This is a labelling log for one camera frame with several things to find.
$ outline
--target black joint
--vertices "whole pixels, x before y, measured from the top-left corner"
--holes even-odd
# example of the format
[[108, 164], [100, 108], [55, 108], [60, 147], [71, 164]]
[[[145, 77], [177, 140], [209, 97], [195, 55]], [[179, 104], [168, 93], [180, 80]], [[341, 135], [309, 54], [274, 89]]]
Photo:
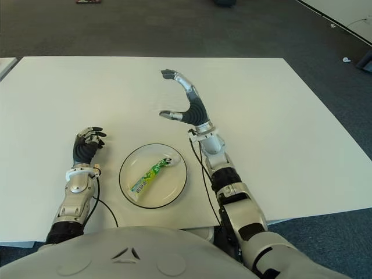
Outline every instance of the black joint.
[[83, 234], [84, 227], [78, 222], [57, 222], [53, 224], [48, 236], [46, 237], [45, 244], [58, 244]]
[[275, 279], [275, 278], [278, 277], [279, 274], [280, 274], [280, 272], [275, 270], [275, 269], [268, 269], [264, 272], [264, 274], [262, 274], [262, 276], [260, 278], [262, 278], [262, 279]]
[[237, 237], [235, 236], [233, 225], [231, 225], [230, 218], [228, 217], [225, 208], [222, 206], [219, 210], [220, 217], [221, 217], [221, 224], [222, 227], [225, 229], [227, 239], [233, 244], [236, 245], [238, 243]]
[[256, 234], [263, 233], [264, 227], [260, 223], [253, 223], [244, 226], [239, 229], [239, 235], [244, 241], [250, 240], [250, 238]]
[[239, 182], [242, 180], [233, 167], [224, 167], [212, 174], [212, 189], [215, 193], [227, 185]]
[[225, 197], [224, 194], [220, 194], [217, 197], [217, 200], [220, 205], [227, 205], [229, 203], [238, 202], [238, 201], [241, 201], [242, 199], [249, 199], [249, 198], [250, 197], [248, 196], [247, 193], [238, 193], [238, 194], [231, 195], [228, 197]]

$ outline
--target floor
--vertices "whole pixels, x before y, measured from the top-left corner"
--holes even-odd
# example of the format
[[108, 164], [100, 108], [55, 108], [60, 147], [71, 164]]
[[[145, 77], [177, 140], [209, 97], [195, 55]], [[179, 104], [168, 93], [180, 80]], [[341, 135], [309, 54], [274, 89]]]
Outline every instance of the floor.
[[[119, 55], [281, 57], [372, 159], [372, 75], [355, 68], [370, 46], [295, 0], [2, 0], [0, 57]], [[347, 56], [350, 63], [342, 62]], [[369, 278], [372, 210], [271, 226], [312, 259]], [[0, 265], [35, 249], [0, 248]]]

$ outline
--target white table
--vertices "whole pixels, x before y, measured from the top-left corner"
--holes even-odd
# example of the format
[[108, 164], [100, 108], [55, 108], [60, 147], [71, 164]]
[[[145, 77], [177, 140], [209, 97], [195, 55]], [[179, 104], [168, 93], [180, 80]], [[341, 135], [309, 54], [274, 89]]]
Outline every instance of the white table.
[[[283, 59], [30, 57], [0, 83], [0, 241], [45, 239], [64, 197], [74, 136], [87, 126], [109, 135], [95, 161], [101, 198], [121, 226], [216, 224], [191, 127], [158, 116], [188, 106], [183, 89], [162, 78], [165, 68], [195, 84], [269, 220], [372, 206], [372, 162]], [[175, 202], [148, 210], [126, 200], [118, 174], [132, 150], [152, 142], [179, 150], [189, 179]], [[87, 231], [113, 226], [99, 205]]]

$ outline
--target plate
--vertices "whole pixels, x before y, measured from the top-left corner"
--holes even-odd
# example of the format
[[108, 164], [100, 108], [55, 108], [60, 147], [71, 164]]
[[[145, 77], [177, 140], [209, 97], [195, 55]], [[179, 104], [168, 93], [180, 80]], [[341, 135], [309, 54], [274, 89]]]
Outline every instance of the plate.
[[[180, 158], [180, 161], [169, 167], [163, 167], [146, 186], [146, 189], [135, 201], [128, 193], [132, 186], [164, 158]], [[142, 208], [161, 208], [174, 201], [185, 188], [187, 167], [182, 155], [174, 148], [164, 144], [144, 145], [124, 160], [120, 173], [119, 184], [123, 195], [133, 204]]]

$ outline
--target black cable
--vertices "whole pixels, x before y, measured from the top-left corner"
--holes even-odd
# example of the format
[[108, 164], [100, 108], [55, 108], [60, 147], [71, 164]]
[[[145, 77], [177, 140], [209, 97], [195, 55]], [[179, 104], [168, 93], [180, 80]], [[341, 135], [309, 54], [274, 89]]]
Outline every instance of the black cable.
[[90, 217], [92, 216], [95, 208], [97, 207], [97, 204], [98, 204], [98, 201], [99, 201], [99, 194], [101, 193], [101, 186], [99, 185], [99, 179], [97, 177], [97, 199], [95, 200], [95, 203], [94, 203], [94, 206], [92, 208], [92, 210], [90, 211], [88, 217], [86, 218], [86, 220], [83, 222], [83, 229], [85, 228], [85, 225], [88, 223]]
[[114, 218], [116, 227], [118, 228], [119, 225], [117, 224], [117, 220], [116, 220], [115, 214], [113, 213], [113, 211], [111, 210], [111, 208], [103, 200], [97, 199], [95, 196], [93, 196], [93, 198], [96, 199], [96, 200], [98, 200], [99, 202], [102, 202], [102, 204], [107, 207], [107, 209], [111, 212], [112, 217]]
[[199, 164], [202, 166], [203, 170], [204, 170], [205, 173], [207, 174], [209, 181], [212, 183], [212, 178], [210, 177], [208, 171], [205, 169], [205, 166], [203, 165], [203, 162], [201, 161], [202, 158], [199, 159], [198, 155], [196, 154], [196, 151], [195, 151], [195, 149], [194, 149], [194, 145], [192, 144], [191, 139], [189, 138], [188, 140], [189, 140], [189, 142], [190, 142], [190, 144], [191, 144], [191, 148], [192, 148], [192, 151], [193, 151], [193, 153], [194, 153], [196, 159], [198, 160]]
[[368, 19], [359, 19], [359, 20], [355, 20], [354, 22], [351, 22], [349, 23], [348, 25], [346, 25], [346, 27], [349, 27], [351, 24], [354, 24], [354, 23], [357, 23], [357, 22], [361, 22], [363, 20], [368, 20]]
[[199, 164], [200, 164], [201, 167], [202, 167], [203, 182], [204, 182], [205, 191], [207, 192], [207, 197], [208, 197], [208, 201], [209, 201], [210, 207], [212, 208], [212, 211], [213, 211], [213, 213], [214, 213], [214, 216], [215, 216], [216, 219], [217, 219], [217, 222], [219, 222], [219, 225], [222, 226], [222, 225], [221, 225], [221, 222], [220, 222], [220, 220], [219, 220], [219, 218], [217, 217], [216, 212], [214, 211], [214, 207], [213, 207], [213, 205], [212, 205], [212, 201], [210, 200], [210, 196], [209, 196], [209, 193], [208, 193], [208, 188], [207, 188], [207, 183], [206, 183], [206, 181], [205, 181], [205, 175], [204, 175], [204, 172], [207, 174], [207, 176], [208, 176], [208, 178], [209, 178], [209, 181], [210, 181], [211, 183], [212, 183], [212, 179], [210, 178], [209, 173], [207, 172], [207, 170], [205, 169], [205, 166], [203, 165], [203, 162], [201, 161], [202, 158], [203, 158], [203, 157], [202, 157], [202, 147], [201, 147], [201, 144], [200, 144], [200, 142], [199, 142], [199, 151], [200, 151], [200, 158], [199, 158], [198, 155], [196, 154], [196, 151], [195, 151], [194, 145], [192, 144], [191, 139], [189, 139], [189, 141], [190, 141], [190, 144], [191, 144], [192, 151], [193, 151], [193, 153], [194, 153], [196, 159], [198, 160]]

